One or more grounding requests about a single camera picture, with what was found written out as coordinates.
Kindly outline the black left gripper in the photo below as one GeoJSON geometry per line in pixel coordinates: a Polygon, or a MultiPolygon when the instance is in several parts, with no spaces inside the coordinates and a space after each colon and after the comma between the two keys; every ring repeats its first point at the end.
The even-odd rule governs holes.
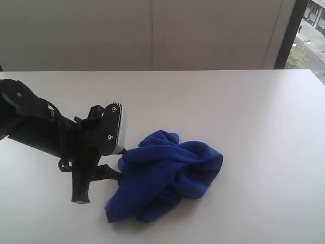
{"type": "Polygon", "coordinates": [[[88,197],[90,178],[85,175],[93,175],[92,181],[104,179],[120,180],[122,178],[122,174],[113,170],[109,165],[98,166],[101,159],[98,147],[103,113],[104,107],[95,105],[90,108],[86,118],[74,117],[77,133],[70,156],[72,163],[71,201],[73,203],[90,203],[88,197]]]}

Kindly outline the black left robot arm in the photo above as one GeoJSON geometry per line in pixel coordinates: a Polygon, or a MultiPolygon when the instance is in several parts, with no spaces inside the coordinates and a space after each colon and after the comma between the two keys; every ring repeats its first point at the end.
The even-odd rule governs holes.
{"type": "Polygon", "coordinates": [[[72,202],[89,203],[92,181],[120,180],[122,174],[99,165],[102,156],[122,155],[126,117],[123,105],[92,106],[87,118],[70,120],[19,80],[1,80],[1,139],[8,137],[59,158],[72,175],[72,202]]]}

